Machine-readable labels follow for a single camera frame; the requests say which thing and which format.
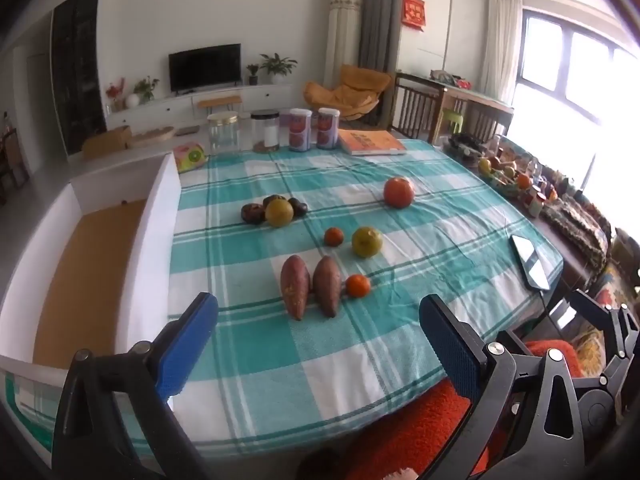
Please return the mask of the small orange tangerine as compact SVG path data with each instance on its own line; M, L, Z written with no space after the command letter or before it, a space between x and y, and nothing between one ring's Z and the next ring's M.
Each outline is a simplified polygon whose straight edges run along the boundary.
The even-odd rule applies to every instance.
M327 229L324 233L323 241L326 246L337 247L343 244L344 238L344 232L341 229L332 226L332 228Z
M345 292L350 298L363 298L371 291L370 280L362 274L352 274L345 281Z

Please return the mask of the red sweet potato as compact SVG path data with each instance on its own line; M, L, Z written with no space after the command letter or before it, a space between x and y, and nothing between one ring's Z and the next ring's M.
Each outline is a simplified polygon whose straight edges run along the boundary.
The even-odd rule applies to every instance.
M311 284L306 263L298 255L288 257L283 263L280 291L288 314L295 321L301 321L306 311Z
M324 256L314 269L312 290L322 313L327 318L335 318L340 305L342 274L330 256Z

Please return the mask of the large yellow-green citrus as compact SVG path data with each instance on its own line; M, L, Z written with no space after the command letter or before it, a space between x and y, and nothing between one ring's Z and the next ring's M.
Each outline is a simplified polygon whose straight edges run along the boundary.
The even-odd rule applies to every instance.
M383 247L382 233L370 226L362 226L352 234L352 251L360 258L372 258Z

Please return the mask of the dark mangosteen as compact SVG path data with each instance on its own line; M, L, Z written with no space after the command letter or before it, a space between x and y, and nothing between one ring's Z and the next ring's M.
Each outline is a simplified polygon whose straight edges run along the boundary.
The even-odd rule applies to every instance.
M266 208L274 200L288 200L288 199L285 198L282 195L276 195L276 194L270 195L270 196L267 196L266 198L264 198L264 200L262 201L262 206L264 206Z
M246 204L241 208L241 218L247 224L259 226L266 221L265 207L256 203Z
M308 206L295 197L291 197L288 202L292 206L295 218L304 218L308 214Z

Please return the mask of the yellow passion fruit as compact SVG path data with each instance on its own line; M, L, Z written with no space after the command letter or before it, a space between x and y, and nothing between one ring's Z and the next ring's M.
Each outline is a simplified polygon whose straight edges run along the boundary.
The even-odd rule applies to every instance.
M284 198L275 198L266 206L265 216L270 226L283 228L294 219L294 209Z

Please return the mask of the dark mangosteen back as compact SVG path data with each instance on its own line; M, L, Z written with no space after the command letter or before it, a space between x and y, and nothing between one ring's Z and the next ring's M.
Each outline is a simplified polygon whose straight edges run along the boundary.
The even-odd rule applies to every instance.
M270 196L267 196L266 198L264 198L264 200L262 201L262 206L264 206L266 208L274 200L288 200L288 199L285 198L282 195L276 195L276 194L270 195Z

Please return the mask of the black tablet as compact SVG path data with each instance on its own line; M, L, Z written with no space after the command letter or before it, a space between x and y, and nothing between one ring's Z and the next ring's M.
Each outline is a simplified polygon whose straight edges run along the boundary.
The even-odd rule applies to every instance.
M518 256L518 262L527 285L531 289L548 292L550 289L549 280L533 242L526 237L512 235L511 243Z

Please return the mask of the orange fuzzy cushion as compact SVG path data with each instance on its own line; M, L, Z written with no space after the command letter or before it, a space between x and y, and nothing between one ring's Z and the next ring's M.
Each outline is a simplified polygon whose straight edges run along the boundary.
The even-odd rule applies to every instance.
M470 401L448 379L352 441L338 462L339 479L415 479L451 437Z

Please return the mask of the fruit tray on side table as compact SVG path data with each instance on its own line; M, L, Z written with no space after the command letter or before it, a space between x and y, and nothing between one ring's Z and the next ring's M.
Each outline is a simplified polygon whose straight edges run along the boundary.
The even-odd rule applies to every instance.
M538 160L518 156L503 162L497 156L481 157L476 163L480 177L508 200L518 200L528 207L538 197L544 204L559 199L553 174Z

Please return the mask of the wooden desk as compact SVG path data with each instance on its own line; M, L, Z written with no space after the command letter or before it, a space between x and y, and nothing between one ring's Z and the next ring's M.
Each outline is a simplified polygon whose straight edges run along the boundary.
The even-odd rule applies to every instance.
M463 117L462 132L480 142L488 142L497 134L506 136L514 115L514 109L484 94L460 89L429 79L427 83L436 90L435 115L428 132L427 142L435 144L445 131L444 113L453 110Z

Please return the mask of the teal plaid tablecloth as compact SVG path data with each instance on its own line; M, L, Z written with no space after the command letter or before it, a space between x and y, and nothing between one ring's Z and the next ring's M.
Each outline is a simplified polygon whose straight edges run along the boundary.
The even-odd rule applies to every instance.
M531 240L550 281L560 253L519 211L452 159L421 141L399 156L341 151L218 155L179 174L181 194L169 263L168 318L200 292L218 301L213 335L170 405L203 456L231 458L299 448L344 436L399 410L442 379L420 329L419 304L436 294L483 338L536 311L511 236ZM385 182L409 179L414 200L387 206ZM308 206L288 226L259 226L241 208L270 195ZM323 237L335 226L343 244ZM383 235L372 258L352 251L352 234ZM311 291L304 317L285 309L280 274L302 258ZM312 290L318 262L342 274L337 316ZM371 291L350 298L345 281L365 275Z

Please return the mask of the wooden chair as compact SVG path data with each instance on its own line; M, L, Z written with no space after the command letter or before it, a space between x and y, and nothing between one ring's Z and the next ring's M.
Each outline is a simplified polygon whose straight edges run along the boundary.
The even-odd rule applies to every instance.
M440 82L398 72L394 83L390 130L433 144L442 121L447 87Z

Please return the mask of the fruit print tissue pack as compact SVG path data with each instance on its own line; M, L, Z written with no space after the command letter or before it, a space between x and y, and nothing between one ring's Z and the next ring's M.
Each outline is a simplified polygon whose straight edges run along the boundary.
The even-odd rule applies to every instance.
M198 169L207 162L207 155L199 143L190 142L182 144L176 146L172 152L174 153L179 174Z

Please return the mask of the orange book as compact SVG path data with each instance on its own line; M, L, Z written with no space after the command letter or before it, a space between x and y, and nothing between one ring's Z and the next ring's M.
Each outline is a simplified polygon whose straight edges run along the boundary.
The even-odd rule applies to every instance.
M341 148L352 156L400 155L405 145L385 130L338 130Z

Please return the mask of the glass jar gold lid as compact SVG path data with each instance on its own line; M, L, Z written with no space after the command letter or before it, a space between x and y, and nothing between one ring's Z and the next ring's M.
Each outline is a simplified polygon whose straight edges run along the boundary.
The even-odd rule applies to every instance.
M213 154L235 153L240 150L240 118L237 112L226 110L207 117L209 144Z

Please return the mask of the white tv cabinet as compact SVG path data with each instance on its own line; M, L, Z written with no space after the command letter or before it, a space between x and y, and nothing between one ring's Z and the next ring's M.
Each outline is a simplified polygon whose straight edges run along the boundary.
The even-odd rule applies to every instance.
M107 116L108 130L129 127L133 134L164 127L205 124L207 117L231 110L249 118L258 110L287 110L292 104L292 84L258 84L221 90L194 92L184 96L155 99Z

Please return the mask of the orange lounge chair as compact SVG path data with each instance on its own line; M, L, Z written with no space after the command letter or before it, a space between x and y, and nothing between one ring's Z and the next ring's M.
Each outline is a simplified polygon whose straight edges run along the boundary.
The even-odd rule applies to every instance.
M335 89L308 81L303 97L313 110L334 108L343 120L350 122L371 113L391 83L392 76L388 73L343 64Z

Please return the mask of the clear jar black lid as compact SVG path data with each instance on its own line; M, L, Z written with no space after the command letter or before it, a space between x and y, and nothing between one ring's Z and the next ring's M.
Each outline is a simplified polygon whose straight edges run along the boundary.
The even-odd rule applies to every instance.
M255 110L250 113L253 151L270 153L280 148L280 113L277 110Z

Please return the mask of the white standing air conditioner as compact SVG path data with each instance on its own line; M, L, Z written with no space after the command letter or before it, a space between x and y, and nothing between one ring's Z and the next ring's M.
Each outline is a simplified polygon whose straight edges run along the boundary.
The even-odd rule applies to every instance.
M333 89L340 82L343 65L356 65L361 30L362 0L330 0L326 66L323 85Z

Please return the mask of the black television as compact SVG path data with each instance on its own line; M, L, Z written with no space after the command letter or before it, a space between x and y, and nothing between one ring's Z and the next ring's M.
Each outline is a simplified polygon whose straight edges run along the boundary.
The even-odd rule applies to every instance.
M237 84L241 78L241 45L185 50L168 55L172 92L185 92L217 84Z

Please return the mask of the potted green plant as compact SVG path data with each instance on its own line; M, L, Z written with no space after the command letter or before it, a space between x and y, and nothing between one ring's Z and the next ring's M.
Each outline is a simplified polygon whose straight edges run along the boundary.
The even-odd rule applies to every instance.
M277 53L262 53L260 57L262 58L260 68L269 75L273 84L282 84L285 78L290 76L298 65L295 58L281 56Z

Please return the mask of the red wall hanging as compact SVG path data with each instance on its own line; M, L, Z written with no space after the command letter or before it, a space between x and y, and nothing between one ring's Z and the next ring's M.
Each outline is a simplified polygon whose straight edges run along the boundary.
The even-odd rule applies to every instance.
M412 29L423 30L425 23L425 2L423 0L402 0L401 24Z

